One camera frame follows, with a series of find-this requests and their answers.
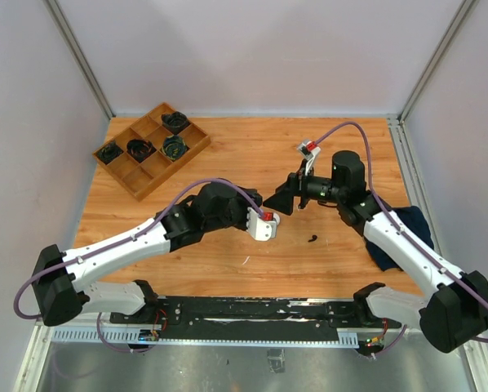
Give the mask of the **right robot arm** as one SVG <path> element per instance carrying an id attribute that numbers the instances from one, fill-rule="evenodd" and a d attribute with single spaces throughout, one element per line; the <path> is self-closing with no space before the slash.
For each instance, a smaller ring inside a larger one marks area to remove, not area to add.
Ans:
<path id="1" fill-rule="evenodd" d="M 353 318 L 363 327 L 391 319 L 419 329 L 428 342 L 450 353 L 488 330 L 488 281 L 443 260 L 367 189 L 359 155 L 342 150 L 332 157 L 331 177 L 315 176 L 304 160 L 275 189 L 264 206 L 285 215 L 311 201 L 336 205 L 341 220 L 380 248 L 413 278 L 421 296 L 372 283 L 353 296 Z"/>

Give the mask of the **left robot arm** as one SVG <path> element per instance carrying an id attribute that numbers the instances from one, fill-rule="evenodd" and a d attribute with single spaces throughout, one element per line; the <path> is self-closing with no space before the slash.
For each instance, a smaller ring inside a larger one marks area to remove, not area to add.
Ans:
<path id="1" fill-rule="evenodd" d="M 124 233 L 66 251 L 43 248 L 31 281 L 43 323 L 54 327 L 80 314 L 111 312 L 148 323 L 157 315 L 151 287 L 143 281 L 104 283 L 105 275 L 198 243 L 219 229 L 234 227 L 256 241 L 275 237 L 277 218 L 261 209 L 256 190 L 222 179 L 200 180 L 197 186 L 196 195 L 183 190 L 155 217 Z"/>

